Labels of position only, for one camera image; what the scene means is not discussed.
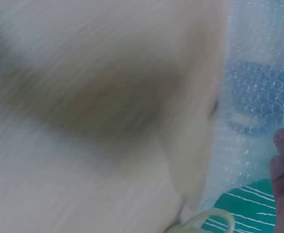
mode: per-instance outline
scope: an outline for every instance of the green fabric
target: green fabric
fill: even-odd
[[[276,222],[275,202],[270,180],[262,180],[224,193],[215,208],[231,212],[236,220],[235,233],[272,233]],[[227,230],[219,217],[205,221],[203,229],[214,233]]]

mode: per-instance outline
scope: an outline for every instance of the bubble wrap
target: bubble wrap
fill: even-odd
[[[284,125],[284,0],[233,0],[222,95],[201,209],[269,178]]]

